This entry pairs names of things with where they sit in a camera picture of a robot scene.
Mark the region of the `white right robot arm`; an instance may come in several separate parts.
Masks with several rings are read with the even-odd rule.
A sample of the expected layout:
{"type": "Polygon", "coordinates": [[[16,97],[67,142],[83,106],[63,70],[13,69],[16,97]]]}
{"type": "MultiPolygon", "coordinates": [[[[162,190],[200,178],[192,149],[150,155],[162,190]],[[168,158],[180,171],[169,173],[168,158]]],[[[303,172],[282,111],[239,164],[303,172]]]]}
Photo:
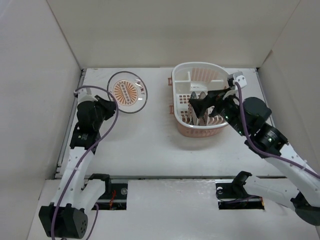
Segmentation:
{"type": "Polygon", "coordinates": [[[290,185],[272,183],[247,171],[241,171],[231,183],[219,185],[216,196],[230,209],[251,198],[267,198],[293,210],[302,220],[320,224],[320,176],[290,145],[288,139],[267,123],[272,111],[257,97],[243,99],[242,94],[228,95],[229,89],[209,91],[203,99],[190,99],[197,117],[209,108],[210,116],[221,116],[240,135],[245,145],[261,159],[276,167],[290,185]]]}

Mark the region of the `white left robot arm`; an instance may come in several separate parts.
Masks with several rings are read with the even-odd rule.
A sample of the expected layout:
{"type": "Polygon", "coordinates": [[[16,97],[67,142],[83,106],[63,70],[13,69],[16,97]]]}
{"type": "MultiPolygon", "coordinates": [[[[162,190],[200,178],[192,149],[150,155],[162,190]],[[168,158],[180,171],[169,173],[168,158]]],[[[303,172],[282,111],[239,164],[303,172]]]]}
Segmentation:
{"type": "Polygon", "coordinates": [[[38,216],[45,234],[52,240],[82,239],[88,228],[88,214],[99,198],[111,195],[109,175],[85,175],[95,156],[103,122],[118,118],[117,103],[98,95],[87,95],[78,101],[69,157],[58,189],[49,205],[41,206],[38,216]]]}

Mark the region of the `green rimmed white plate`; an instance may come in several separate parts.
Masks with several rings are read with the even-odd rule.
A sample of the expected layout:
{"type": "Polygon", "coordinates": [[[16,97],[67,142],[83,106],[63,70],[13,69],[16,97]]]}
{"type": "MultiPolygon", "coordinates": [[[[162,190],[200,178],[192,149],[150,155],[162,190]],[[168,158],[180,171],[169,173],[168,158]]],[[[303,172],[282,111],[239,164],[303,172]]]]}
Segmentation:
{"type": "MultiPolygon", "coordinates": [[[[196,94],[195,91],[193,91],[191,93],[189,101],[190,100],[194,100],[194,99],[197,99],[197,94],[196,94]]],[[[188,110],[189,110],[189,124],[197,126],[198,125],[198,118],[197,118],[197,115],[196,115],[196,113],[194,111],[194,108],[191,105],[191,103],[189,103],[188,110]]]]}

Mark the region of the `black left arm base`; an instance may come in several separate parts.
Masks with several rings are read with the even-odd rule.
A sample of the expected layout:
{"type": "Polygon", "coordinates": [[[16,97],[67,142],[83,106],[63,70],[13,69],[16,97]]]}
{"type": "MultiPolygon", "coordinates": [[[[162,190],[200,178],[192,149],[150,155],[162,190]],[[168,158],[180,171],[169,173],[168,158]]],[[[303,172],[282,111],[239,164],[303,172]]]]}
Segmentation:
{"type": "Polygon", "coordinates": [[[122,211],[127,209],[128,183],[113,181],[109,174],[94,173],[88,179],[105,183],[105,192],[97,200],[99,210],[122,211]]]}

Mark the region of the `red lettered white plate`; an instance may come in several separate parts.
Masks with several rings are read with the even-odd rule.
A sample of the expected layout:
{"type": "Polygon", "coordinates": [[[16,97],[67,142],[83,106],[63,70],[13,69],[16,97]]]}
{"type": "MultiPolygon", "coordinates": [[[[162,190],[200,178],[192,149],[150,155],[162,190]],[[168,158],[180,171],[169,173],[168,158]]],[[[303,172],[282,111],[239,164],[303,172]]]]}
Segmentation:
{"type": "MultiPolygon", "coordinates": [[[[199,99],[204,99],[206,97],[206,93],[202,91],[199,94],[199,99]]],[[[205,110],[204,115],[198,119],[198,125],[199,126],[207,126],[208,124],[208,109],[205,110]]]]}

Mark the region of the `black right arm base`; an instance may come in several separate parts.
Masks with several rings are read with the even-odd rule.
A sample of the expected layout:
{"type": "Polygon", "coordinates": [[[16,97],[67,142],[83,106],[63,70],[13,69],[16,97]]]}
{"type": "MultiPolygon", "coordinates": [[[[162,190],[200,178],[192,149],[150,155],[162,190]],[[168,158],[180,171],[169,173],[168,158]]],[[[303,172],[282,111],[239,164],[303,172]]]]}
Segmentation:
{"type": "Polygon", "coordinates": [[[231,182],[215,184],[219,210],[264,210],[263,199],[247,193],[236,193],[231,182]]]}

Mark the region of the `orange sunburst white plate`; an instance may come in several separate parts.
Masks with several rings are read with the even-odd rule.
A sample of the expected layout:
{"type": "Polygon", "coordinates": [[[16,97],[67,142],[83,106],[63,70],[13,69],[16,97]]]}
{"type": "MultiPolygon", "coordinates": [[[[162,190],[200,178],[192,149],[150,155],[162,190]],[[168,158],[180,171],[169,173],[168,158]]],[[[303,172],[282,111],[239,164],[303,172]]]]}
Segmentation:
{"type": "Polygon", "coordinates": [[[118,103],[119,111],[125,114],[140,112],[148,101],[148,90],[143,80],[127,70],[114,73],[106,89],[118,103]]]}

